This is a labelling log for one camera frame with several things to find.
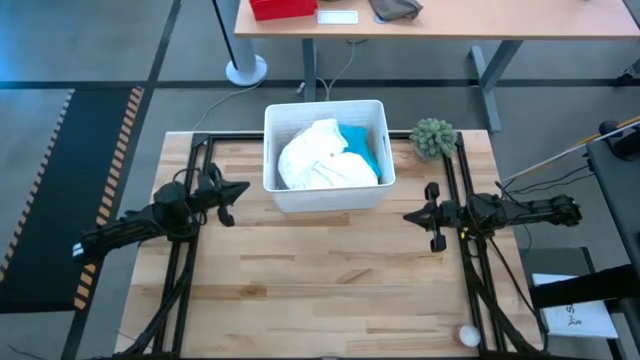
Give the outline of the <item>wooden desk with grey legs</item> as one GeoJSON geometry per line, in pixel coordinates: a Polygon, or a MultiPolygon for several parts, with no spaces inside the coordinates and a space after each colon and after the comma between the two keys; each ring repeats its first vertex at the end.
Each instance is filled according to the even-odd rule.
{"type": "Polygon", "coordinates": [[[316,75],[317,38],[423,38],[498,40],[490,60],[473,46],[473,61],[487,129],[502,129],[493,88],[526,40],[640,39],[640,25],[624,0],[418,0],[423,9],[414,19],[383,22],[368,0],[317,0],[314,15],[257,21],[249,0],[240,0],[235,34],[247,38],[291,37],[302,40],[304,80],[316,75]],[[320,25],[318,10],[353,10],[356,25],[320,25]]]}

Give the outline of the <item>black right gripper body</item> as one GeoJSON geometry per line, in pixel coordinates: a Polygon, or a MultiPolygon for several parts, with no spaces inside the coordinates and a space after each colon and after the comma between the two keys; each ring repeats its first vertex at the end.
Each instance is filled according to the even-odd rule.
{"type": "Polygon", "coordinates": [[[455,201],[447,200],[440,203],[440,225],[448,228],[471,228],[471,216],[466,206],[460,206],[455,201]]]}

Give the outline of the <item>white lace garment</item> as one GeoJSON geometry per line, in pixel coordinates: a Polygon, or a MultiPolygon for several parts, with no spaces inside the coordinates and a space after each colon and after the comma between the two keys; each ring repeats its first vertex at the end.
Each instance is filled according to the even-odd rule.
{"type": "Polygon", "coordinates": [[[335,118],[314,121],[284,146],[277,170],[289,190],[371,187],[379,184],[364,159],[345,152],[335,118]]]}

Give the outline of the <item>green potted plant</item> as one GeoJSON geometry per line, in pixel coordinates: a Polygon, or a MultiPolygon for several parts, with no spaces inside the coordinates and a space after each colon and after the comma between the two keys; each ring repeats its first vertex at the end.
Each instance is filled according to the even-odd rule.
{"type": "Polygon", "coordinates": [[[423,162],[450,157],[456,151],[458,133],[451,124],[437,118],[420,119],[409,139],[414,152],[423,162]]]}

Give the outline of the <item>red plastic bin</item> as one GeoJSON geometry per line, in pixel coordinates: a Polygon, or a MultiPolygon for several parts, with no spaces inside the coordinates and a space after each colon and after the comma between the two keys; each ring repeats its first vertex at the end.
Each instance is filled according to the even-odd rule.
{"type": "Polygon", "coordinates": [[[317,0],[249,0],[257,21],[277,20],[314,15],[317,0]]]}

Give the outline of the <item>white rectangular tray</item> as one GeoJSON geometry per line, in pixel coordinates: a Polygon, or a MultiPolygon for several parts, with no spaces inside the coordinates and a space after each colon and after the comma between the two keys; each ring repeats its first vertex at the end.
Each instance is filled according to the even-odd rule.
{"type": "Polygon", "coordinates": [[[318,10],[317,23],[320,25],[356,25],[359,15],[353,10],[318,10]]]}

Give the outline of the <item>white plastic laundry basket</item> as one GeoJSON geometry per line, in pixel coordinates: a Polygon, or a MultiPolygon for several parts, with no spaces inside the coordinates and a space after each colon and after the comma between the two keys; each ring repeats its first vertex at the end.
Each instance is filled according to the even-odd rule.
{"type": "Polygon", "coordinates": [[[270,105],[264,111],[262,184],[284,213],[368,209],[375,207],[396,181],[384,105],[379,100],[305,102],[270,105]],[[382,170],[371,187],[289,190],[277,170],[284,146],[314,121],[335,118],[339,124],[368,129],[368,141],[382,170]]]}

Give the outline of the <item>white paper sheet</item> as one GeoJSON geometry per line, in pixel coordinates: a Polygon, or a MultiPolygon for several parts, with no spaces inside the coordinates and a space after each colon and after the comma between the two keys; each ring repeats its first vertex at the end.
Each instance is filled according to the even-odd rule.
{"type": "Polygon", "coordinates": [[[617,339],[618,332],[603,300],[541,309],[552,336],[617,339]]]}

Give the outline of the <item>teal garment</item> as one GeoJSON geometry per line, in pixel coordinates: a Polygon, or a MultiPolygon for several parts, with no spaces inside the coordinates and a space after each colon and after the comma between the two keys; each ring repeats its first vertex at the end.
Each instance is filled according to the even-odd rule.
{"type": "Polygon", "coordinates": [[[347,142],[347,146],[344,151],[360,155],[376,176],[380,178],[382,176],[382,172],[372,147],[369,145],[368,129],[361,126],[344,124],[339,124],[338,129],[341,136],[347,142]]]}

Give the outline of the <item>black orange-striped floor mat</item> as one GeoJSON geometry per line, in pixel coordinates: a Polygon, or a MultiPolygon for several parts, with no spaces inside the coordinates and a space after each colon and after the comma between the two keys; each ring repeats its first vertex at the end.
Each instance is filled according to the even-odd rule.
{"type": "Polygon", "coordinates": [[[117,213],[144,93],[69,91],[0,262],[0,314],[88,307],[99,266],[78,263],[72,247],[117,213]]]}

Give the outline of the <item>white tape roll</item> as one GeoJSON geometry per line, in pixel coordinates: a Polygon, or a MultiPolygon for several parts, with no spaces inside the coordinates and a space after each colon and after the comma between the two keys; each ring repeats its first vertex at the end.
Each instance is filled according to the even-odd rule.
{"type": "Polygon", "coordinates": [[[481,334],[479,330],[469,324],[460,325],[457,329],[458,341],[468,348],[478,347],[481,344],[481,334]]]}

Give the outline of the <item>black aluminium table frame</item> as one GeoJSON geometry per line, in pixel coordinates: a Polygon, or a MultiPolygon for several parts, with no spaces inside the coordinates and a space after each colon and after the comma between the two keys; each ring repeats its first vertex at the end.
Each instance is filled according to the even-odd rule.
{"type": "Polygon", "coordinates": [[[391,144],[396,179],[371,209],[286,214],[263,186],[263,144],[218,140],[213,161],[248,190],[223,226],[210,213],[195,244],[165,239],[138,249],[115,348],[130,347],[158,309],[167,271],[193,266],[187,301],[170,312],[162,349],[185,359],[470,358],[463,325],[478,326],[484,346],[506,340],[484,299],[492,295],[521,335],[541,343],[525,305],[523,265],[503,229],[483,255],[456,230],[435,253],[431,234],[405,220],[425,205],[435,182],[442,199],[462,198],[464,181],[493,192],[497,169],[483,131],[463,135],[468,164],[420,161],[410,142],[391,144]]]}

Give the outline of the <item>taupe cloth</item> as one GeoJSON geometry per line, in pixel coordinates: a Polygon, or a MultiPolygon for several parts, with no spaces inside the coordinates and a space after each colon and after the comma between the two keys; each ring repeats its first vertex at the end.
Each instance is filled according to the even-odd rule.
{"type": "Polygon", "coordinates": [[[414,19],[423,9],[418,0],[368,0],[374,13],[384,21],[414,19]]]}

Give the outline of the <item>grey pole with round base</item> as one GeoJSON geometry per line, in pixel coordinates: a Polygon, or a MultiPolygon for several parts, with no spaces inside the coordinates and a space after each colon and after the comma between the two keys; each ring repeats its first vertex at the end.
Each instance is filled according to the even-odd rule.
{"type": "Polygon", "coordinates": [[[267,78],[268,65],[249,38],[235,34],[240,0],[212,0],[224,43],[230,57],[225,68],[227,79],[241,87],[259,84],[267,78]]]}

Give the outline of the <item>long thin rod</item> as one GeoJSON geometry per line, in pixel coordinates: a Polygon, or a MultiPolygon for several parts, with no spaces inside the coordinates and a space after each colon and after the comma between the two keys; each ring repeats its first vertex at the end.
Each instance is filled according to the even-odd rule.
{"type": "Polygon", "coordinates": [[[637,126],[637,125],[640,125],[640,116],[636,116],[636,117],[634,117],[632,119],[626,120],[626,121],[616,125],[613,131],[608,132],[608,133],[606,133],[604,135],[600,135],[600,134],[591,135],[591,136],[579,141],[578,143],[574,144],[573,146],[565,149],[564,151],[562,151],[562,152],[560,152],[560,153],[558,153],[558,154],[556,154],[556,155],[554,155],[554,156],[552,156],[550,158],[547,158],[547,159],[545,159],[545,160],[543,160],[541,162],[538,162],[538,163],[536,163],[536,164],[534,164],[532,166],[529,166],[528,168],[525,168],[524,170],[516,172],[516,173],[514,173],[514,174],[512,174],[512,175],[510,175],[510,176],[508,176],[506,178],[502,178],[501,182],[502,183],[509,183],[510,181],[513,181],[513,180],[515,180],[515,179],[517,179],[519,177],[522,177],[522,176],[524,176],[524,175],[526,175],[528,173],[531,173],[531,172],[533,172],[533,171],[535,171],[537,169],[540,169],[540,168],[542,168],[542,167],[544,167],[546,165],[549,165],[549,164],[551,164],[551,163],[553,163],[555,161],[558,161],[561,158],[566,157],[567,155],[584,148],[589,143],[596,142],[596,141],[601,141],[601,140],[610,138],[610,137],[612,137],[614,135],[617,135],[617,134],[623,132],[624,130],[626,130],[628,128],[631,128],[631,127],[637,126]]]}

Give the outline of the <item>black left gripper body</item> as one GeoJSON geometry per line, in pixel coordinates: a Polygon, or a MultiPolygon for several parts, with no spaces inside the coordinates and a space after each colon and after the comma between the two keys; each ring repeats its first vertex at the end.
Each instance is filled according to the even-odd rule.
{"type": "Polygon", "coordinates": [[[199,174],[196,177],[197,188],[187,199],[189,209],[209,211],[212,208],[224,207],[221,180],[220,172],[199,174]]]}

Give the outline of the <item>black side table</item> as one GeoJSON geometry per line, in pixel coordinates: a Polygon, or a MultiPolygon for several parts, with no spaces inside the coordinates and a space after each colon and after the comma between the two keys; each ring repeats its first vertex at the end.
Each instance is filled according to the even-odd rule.
{"type": "Polygon", "coordinates": [[[599,125],[584,145],[629,263],[530,290],[537,309],[605,300],[625,316],[640,353],[640,118],[599,125]]]}

